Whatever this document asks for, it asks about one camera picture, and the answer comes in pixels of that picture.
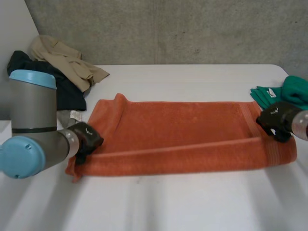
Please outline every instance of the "white table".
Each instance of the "white table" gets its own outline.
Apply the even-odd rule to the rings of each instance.
[[[275,65],[102,66],[110,76],[91,89],[86,121],[99,99],[252,101],[255,86],[278,86]],[[0,143],[10,136],[10,126]],[[35,177],[0,175],[4,231],[306,231],[308,142],[298,159],[264,170],[142,177],[84,177],[70,183],[66,163]]]

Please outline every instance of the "towel fold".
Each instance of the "towel fold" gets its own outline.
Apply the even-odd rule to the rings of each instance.
[[[66,173],[131,176],[249,170],[296,159],[295,140],[278,143],[256,124],[255,102],[100,100],[89,119],[104,143]]]
[[[250,95],[262,109],[276,102],[288,102],[308,110],[308,81],[300,77],[288,76],[278,88],[257,86]]]

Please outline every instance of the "white label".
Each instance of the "white label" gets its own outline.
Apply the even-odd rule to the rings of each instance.
[[[71,111],[71,115],[69,116],[70,119],[75,119],[78,122],[81,122],[82,114],[78,111]]]
[[[267,90],[267,93],[270,95],[271,98],[277,97],[277,95],[275,94],[275,92],[271,88],[269,88],[269,90]]]

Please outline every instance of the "gray wall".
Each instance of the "gray wall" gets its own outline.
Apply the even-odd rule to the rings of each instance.
[[[277,64],[308,77],[308,0],[26,0],[93,64]]]

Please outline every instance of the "green cloth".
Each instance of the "green cloth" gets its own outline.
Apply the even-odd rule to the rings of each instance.
[[[251,89],[250,95],[262,109],[276,102],[288,102],[304,110],[308,109],[308,81],[288,76],[281,87],[259,87]]]

